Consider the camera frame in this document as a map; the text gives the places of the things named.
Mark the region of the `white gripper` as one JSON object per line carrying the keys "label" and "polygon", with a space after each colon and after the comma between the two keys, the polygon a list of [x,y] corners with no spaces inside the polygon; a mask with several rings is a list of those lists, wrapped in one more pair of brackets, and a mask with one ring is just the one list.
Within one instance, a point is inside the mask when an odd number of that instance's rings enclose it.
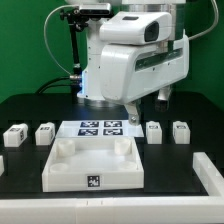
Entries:
{"label": "white gripper", "polygon": [[140,103],[136,99],[160,89],[155,109],[165,112],[169,108],[172,93],[170,84],[184,79],[188,74],[189,41],[186,35],[173,42],[171,52],[158,53],[158,50],[158,44],[108,44],[101,54],[102,96],[107,101],[126,104],[128,121],[133,126],[140,124]]}

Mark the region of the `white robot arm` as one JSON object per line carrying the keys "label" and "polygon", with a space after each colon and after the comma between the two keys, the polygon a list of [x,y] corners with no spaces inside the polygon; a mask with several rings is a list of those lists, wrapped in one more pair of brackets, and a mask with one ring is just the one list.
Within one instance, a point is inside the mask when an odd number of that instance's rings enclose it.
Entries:
{"label": "white robot arm", "polygon": [[189,70],[183,26],[186,0],[65,0],[73,25],[87,30],[87,68],[79,97],[97,105],[122,105],[129,123],[140,123],[141,98],[159,93]]}

